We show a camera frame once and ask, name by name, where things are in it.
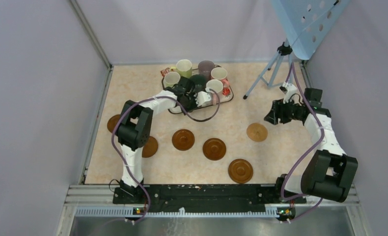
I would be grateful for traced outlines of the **dark green mug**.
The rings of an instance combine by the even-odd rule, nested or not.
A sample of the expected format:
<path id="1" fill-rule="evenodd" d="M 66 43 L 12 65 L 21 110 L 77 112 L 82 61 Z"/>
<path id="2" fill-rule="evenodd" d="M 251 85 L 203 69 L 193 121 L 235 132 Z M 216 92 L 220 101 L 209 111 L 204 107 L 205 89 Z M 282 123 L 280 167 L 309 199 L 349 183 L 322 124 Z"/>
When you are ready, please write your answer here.
<path id="1" fill-rule="evenodd" d="M 195 74 L 190 77 L 190 80 L 193 82 L 193 92 L 205 91 L 206 84 L 208 79 L 202 74 Z"/>

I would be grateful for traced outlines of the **green mug front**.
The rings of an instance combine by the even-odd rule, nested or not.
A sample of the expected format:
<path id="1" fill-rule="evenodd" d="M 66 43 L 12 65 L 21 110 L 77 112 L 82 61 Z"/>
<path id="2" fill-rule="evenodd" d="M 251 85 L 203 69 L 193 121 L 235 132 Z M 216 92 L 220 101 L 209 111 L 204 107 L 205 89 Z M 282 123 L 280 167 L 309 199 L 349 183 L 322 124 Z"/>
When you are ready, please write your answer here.
<path id="1" fill-rule="evenodd" d="M 178 72 L 171 71 L 167 73 L 163 79 L 164 88 L 172 88 L 179 83 L 180 79 L 181 76 Z"/>

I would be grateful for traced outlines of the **light tan coaster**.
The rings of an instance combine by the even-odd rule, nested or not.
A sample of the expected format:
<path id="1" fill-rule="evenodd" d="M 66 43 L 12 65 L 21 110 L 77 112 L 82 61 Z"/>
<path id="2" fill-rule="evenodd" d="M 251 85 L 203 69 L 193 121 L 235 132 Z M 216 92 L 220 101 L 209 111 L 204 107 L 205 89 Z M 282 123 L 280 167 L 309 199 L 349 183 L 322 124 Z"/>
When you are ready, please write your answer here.
<path id="1" fill-rule="evenodd" d="M 252 123 L 247 127 L 247 136 L 254 142 L 262 142 L 268 137 L 267 128 L 260 123 Z"/>

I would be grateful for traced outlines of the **white strawberry tray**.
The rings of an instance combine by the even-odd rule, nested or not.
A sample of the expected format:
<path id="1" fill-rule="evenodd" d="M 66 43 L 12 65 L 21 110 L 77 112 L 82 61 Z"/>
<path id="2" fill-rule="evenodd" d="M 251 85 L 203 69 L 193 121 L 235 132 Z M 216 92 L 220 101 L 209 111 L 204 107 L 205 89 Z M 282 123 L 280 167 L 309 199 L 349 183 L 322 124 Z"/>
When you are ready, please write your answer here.
<path id="1" fill-rule="evenodd" d="M 224 98 L 223 98 L 222 102 L 218 102 L 217 105 L 219 105 L 219 104 L 221 105 L 221 104 L 224 103 L 224 102 L 229 102 L 229 101 L 231 101 L 231 100 L 233 99 L 233 97 L 234 97 L 233 92 L 232 92 L 232 88 L 231 88 L 231 87 L 224 88 L 222 94 L 223 94 Z M 206 108 L 206 107 L 210 107 L 210 106 L 197 107 L 195 110 L 199 110 L 199 109 Z M 176 114 L 182 114 L 182 113 L 183 113 L 181 107 L 178 106 L 178 105 L 176 105 L 175 107 L 169 109 L 168 111 L 169 111 L 171 114 L 175 114 L 175 115 L 176 115 Z"/>

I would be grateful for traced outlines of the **brown coaster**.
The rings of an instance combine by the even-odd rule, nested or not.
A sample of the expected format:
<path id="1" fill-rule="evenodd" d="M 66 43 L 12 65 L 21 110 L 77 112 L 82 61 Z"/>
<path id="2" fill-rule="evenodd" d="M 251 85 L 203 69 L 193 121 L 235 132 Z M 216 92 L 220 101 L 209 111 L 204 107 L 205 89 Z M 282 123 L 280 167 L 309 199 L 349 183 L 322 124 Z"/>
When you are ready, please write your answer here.
<path id="1" fill-rule="evenodd" d="M 228 174 L 232 181 L 245 184 L 253 177 L 253 167 L 245 159 L 235 159 L 229 164 Z"/>
<path id="2" fill-rule="evenodd" d="M 142 158 L 149 158 L 156 154 L 159 144 L 156 138 L 150 136 L 142 150 Z"/>
<path id="3" fill-rule="evenodd" d="M 120 119 L 120 114 L 117 114 L 117 115 L 112 116 L 112 117 L 108 120 L 108 122 L 107 122 L 107 130 L 108 130 L 110 133 L 113 133 L 113 130 L 114 130 L 115 126 L 117 125 L 119 119 Z"/>
<path id="4" fill-rule="evenodd" d="M 218 161 L 225 156 L 226 145 L 221 139 L 210 138 L 203 144 L 202 151 L 207 159 Z"/>
<path id="5" fill-rule="evenodd" d="M 194 145 L 194 143 L 194 134 L 188 129 L 177 130 L 172 136 L 173 146 L 180 151 L 189 150 Z"/>

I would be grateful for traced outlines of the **light blue music stand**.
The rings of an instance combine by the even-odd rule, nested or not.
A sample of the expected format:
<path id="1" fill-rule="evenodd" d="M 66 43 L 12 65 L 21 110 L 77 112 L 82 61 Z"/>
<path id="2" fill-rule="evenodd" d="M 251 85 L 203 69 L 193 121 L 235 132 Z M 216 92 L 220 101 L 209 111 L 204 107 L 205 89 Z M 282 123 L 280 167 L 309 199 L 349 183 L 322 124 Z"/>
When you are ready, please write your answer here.
<path id="1" fill-rule="evenodd" d="M 259 81 L 273 88 L 275 77 L 284 57 L 292 63 L 292 56 L 309 60 L 350 3 L 349 0 L 273 0 L 276 16 L 286 39 L 259 74 L 243 99 L 246 100 Z"/>

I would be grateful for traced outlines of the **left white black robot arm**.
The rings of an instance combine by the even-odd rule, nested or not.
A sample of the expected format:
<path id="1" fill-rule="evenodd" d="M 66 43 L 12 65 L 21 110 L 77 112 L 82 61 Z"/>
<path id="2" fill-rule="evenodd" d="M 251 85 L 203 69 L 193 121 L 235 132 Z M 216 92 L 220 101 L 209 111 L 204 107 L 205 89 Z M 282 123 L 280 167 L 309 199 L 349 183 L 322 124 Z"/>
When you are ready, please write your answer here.
<path id="1" fill-rule="evenodd" d="M 138 203 L 143 198 L 143 190 L 139 187 L 143 182 L 142 150 L 149 140 L 154 116 L 176 106 L 185 112 L 192 111 L 200 105 L 196 99 L 203 89 L 201 83 L 183 77 L 177 84 L 164 88 L 150 98 L 140 102 L 125 102 L 114 133 L 124 164 L 119 184 L 125 198 L 131 203 Z"/>

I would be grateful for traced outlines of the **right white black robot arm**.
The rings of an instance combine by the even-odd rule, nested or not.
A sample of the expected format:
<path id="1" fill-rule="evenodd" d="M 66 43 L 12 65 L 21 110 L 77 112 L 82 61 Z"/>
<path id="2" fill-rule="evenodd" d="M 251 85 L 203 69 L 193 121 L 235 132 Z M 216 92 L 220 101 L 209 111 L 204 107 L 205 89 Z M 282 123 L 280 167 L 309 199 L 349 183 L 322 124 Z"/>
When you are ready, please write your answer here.
<path id="1" fill-rule="evenodd" d="M 302 194 L 344 202 L 351 189 L 358 161 L 341 148 L 332 127 L 332 116 L 322 107 L 322 90 L 306 88 L 303 101 L 295 102 L 299 90 L 292 84 L 280 87 L 284 98 L 274 100 L 264 120 L 276 125 L 299 120 L 308 131 L 314 153 L 304 170 L 300 190 Z"/>

